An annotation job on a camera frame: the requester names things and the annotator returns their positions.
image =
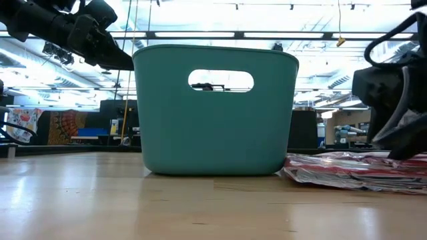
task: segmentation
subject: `cable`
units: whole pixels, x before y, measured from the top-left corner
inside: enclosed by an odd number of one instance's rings
[[[340,0],[338,0],[338,13],[339,13],[338,32],[340,33],[340,37],[341,37],[341,4],[340,4]]]
[[[399,24],[397,27],[393,28],[393,30],[391,30],[390,32],[386,33],[384,36],[381,36],[375,40],[373,40],[371,43],[369,43],[369,45],[365,48],[365,52],[364,52],[364,58],[367,62],[369,62],[370,64],[372,64],[372,66],[374,67],[379,67],[379,68],[396,68],[396,67],[403,67],[406,66],[410,63],[414,63],[414,62],[418,62],[418,61],[423,61],[425,59],[416,59],[416,60],[411,60],[408,61],[406,63],[377,63],[374,60],[371,59],[371,51],[373,50],[373,48],[375,48],[378,44],[389,40],[391,37],[395,36],[398,33],[403,32],[405,29],[407,29],[408,27],[410,27],[412,24],[414,24],[416,22],[416,14],[414,13],[411,16],[409,16],[405,21],[403,21],[401,24]]]
[[[50,60],[50,59],[52,58],[52,56],[53,56],[53,54],[52,54],[52,55],[50,55],[50,56],[49,56],[49,58],[47,58],[47,59],[43,62],[43,64],[42,64],[40,67],[44,66],[44,64],[45,64],[45,63],[47,63],[47,62],[48,62],[48,60]]]
[[[129,27],[129,19],[130,19],[130,16],[131,16],[131,6],[132,6],[132,0],[129,0],[129,8],[127,9],[127,19],[126,19],[126,28],[125,29],[127,29]],[[124,49],[125,49],[125,42],[126,41],[123,40],[123,44],[121,46],[121,50],[122,51],[124,51]],[[120,73],[121,73],[121,70],[119,70],[119,73],[117,74],[117,81],[115,82],[113,108],[111,109],[111,111],[115,111],[115,99],[117,98],[117,91],[118,91],[118,88],[119,88]],[[111,126],[112,125],[113,125],[113,122],[110,119],[110,121],[109,121],[109,129],[108,129],[107,146],[109,146],[109,139],[110,139],[110,136],[111,136]]]
[[[18,129],[21,129],[21,130],[24,130],[24,131],[26,131],[26,132],[30,133],[34,138],[36,138],[36,137],[37,137],[37,134],[36,134],[34,131],[32,131],[32,130],[30,130],[30,129],[26,128],[26,127],[22,127],[22,126],[19,126],[19,125],[13,124],[13,123],[8,123],[8,122],[5,122],[5,121],[0,121],[0,125],[6,125],[6,126],[10,126],[10,127],[18,128]],[[10,135],[9,135],[6,131],[4,131],[2,128],[0,128],[0,133],[1,133],[3,136],[5,136],[5,138],[6,138],[6,139],[10,140],[12,143],[16,143],[16,144],[18,144],[18,145],[27,145],[27,146],[28,146],[28,145],[32,145],[31,143],[24,143],[24,142],[22,142],[22,141],[19,141],[19,140],[14,139],[12,136],[10,136]]]
[[[403,72],[403,90],[402,90],[402,96],[400,97],[399,103],[396,106],[396,109],[394,110],[392,116],[389,118],[387,123],[383,126],[383,128],[375,135],[372,142],[377,143],[381,141],[386,133],[391,130],[391,128],[397,126],[399,124],[399,121],[403,117],[403,115],[408,110],[409,105],[409,90],[410,90],[410,74],[409,74],[409,68],[407,66],[402,68]]]
[[[151,18],[151,1],[150,1],[150,18]],[[139,4],[139,0],[136,0],[136,12],[135,12],[135,25],[137,23],[138,20],[138,4]],[[136,31],[136,27],[133,28],[133,39],[132,39],[132,43],[135,42],[135,31]],[[132,44],[132,54],[133,54],[133,48],[135,47],[135,44]],[[120,137],[120,143],[123,143],[123,136],[125,135],[125,126],[126,126],[126,117],[127,117],[127,102],[129,101],[129,88],[131,86],[131,72],[129,72],[129,78],[127,79],[127,92],[126,92],[126,104],[125,104],[125,115],[123,117],[123,124],[121,126],[121,137]]]

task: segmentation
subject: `desk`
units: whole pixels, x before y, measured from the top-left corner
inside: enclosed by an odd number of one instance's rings
[[[425,196],[268,177],[166,177],[141,153],[17,157],[0,165],[7,239],[425,239]]]

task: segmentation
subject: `blue object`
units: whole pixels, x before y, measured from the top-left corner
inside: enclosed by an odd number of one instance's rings
[[[320,144],[324,141],[325,141],[325,137],[318,137],[318,147],[320,147]]]
[[[77,136],[79,137],[96,137],[105,134],[108,134],[107,130],[100,128],[82,128],[77,130]]]

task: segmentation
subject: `orange patterned cloth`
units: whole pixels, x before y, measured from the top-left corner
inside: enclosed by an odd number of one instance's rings
[[[66,145],[77,130],[85,127],[87,113],[68,110],[51,112],[48,145]]]

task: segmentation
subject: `basket handle hole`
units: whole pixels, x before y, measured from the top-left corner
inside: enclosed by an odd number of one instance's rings
[[[245,71],[196,69],[189,74],[189,86],[196,91],[247,93],[254,78]]]

